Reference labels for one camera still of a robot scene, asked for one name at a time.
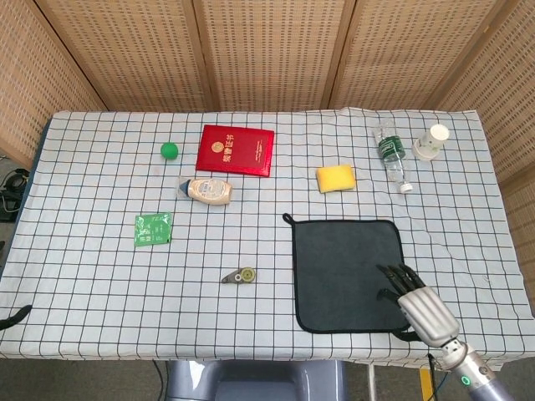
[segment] sponge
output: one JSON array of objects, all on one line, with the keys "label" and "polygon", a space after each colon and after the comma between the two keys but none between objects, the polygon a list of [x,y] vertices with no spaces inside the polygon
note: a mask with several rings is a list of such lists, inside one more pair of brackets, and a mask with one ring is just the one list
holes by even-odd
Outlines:
[{"label": "sponge", "polygon": [[322,194],[332,190],[352,190],[357,185],[350,165],[321,167],[316,170],[316,178]]}]

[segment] mayonnaise bottle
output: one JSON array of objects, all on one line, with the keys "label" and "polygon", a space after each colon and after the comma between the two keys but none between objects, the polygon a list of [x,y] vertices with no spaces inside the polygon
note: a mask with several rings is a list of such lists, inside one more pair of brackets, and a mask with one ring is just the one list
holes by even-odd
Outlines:
[{"label": "mayonnaise bottle", "polygon": [[227,205],[231,203],[232,186],[213,178],[191,180],[179,177],[176,196],[180,196],[181,192],[208,205]]}]

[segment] robotic hand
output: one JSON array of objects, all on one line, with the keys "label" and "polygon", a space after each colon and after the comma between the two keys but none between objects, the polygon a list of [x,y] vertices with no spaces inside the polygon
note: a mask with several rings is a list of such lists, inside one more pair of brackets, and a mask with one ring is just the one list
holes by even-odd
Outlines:
[{"label": "robotic hand", "polygon": [[457,338],[459,323],[436,292],[405,264],[378,268],[398,292],[384,289],[381,295],[397,301],[423,343],[442,350],[441,366],[456,374],[474,401],[513,401],[477,352]]}]

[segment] red booklet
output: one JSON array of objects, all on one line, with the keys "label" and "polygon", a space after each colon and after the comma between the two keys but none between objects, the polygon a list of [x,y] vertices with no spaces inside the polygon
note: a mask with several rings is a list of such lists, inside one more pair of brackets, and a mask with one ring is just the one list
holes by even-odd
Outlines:
[{"label": "red booklet", "polygon": [[274,139],[267,129],[205,125],[196,169],[269,177]]}]

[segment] white bottle cap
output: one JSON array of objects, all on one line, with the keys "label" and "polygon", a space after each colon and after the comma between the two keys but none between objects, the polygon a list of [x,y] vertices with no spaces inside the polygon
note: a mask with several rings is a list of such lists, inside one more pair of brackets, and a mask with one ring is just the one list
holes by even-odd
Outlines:
[{"label": "white bottle cap", "polygon": [[406,194],[407,192],[411,192],[412,190],[413,188],[410,182],[405,182],[404,184],[400,185],[400,192],[402,194]]}]

